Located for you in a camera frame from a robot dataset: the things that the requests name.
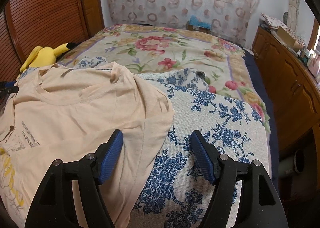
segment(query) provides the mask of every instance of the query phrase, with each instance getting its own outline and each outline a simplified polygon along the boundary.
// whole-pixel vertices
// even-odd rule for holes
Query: cardboard box
[[[200,32],[204,32],[207,34],[211,34],[211,29],[206,29],[206,28],[202,28],[199,26],[191,25],[191,24],[189,24],[189,21],[187,22],[187,30],[188,31],[200,31]]]
[[[292,48],[295,52],[301,50],[303,47],[281,26],[278,28],[277,35],[282,41],[287,44],[288,47]]]

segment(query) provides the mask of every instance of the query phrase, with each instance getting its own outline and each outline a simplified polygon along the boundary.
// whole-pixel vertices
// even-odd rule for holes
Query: metal screw
[[[59,166],[61,163],[61,160],[60,159],[55,159],[53,162],[52,162],[52,165],[54,166]]]
[[[228,160],[229,157],[228,157],[227,154],[221,154],[221,155],[220,155],[220,159],[222,159],[222,160]]]
[[[94,158],[94,153],[88,153],[86,156],[85,156],[86,159],[93,159]]]
[[[254,163],[257,167],[261,166],[261,162],[260,162],[259,160],[257,160],[257,159],[255,159],[255,160],[253,161],[253,163]]]

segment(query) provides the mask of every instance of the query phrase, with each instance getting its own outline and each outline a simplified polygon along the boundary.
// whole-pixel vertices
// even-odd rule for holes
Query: stuffed animal
[[[27,69],[27,67],[41,67],[41,66],[49,66],[54,64],[57,61],[57,57],[61,54],[73,49],[77,43],[66,43],[58,46],[57,48],[53,49],[50,47],[35,47],[26,61],[23,63],[22,67],[20,68],[20,72],[22,73]]]

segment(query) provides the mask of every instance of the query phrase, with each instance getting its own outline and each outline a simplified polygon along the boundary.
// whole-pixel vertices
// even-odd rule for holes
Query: cabinet handle
[[[301,86],[300,84],[297,86],[297,88],[294,90],[293,94],[296,93],[296,91],[299,89],[300,86]]]
[[[296,80],[294,83],[293,83],[293,85],[292,85],[292,87],[291,87],[291,90],[294,88],[294,86],[295,86],[295,84],[298,82],[298,80]]]

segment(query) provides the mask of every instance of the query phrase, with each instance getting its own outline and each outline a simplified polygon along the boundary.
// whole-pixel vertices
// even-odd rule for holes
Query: cylindrical container
[[[279,163],[279,178],[301,174],[304,169],[304,155],[302,150],[297,150],[294,155]]]

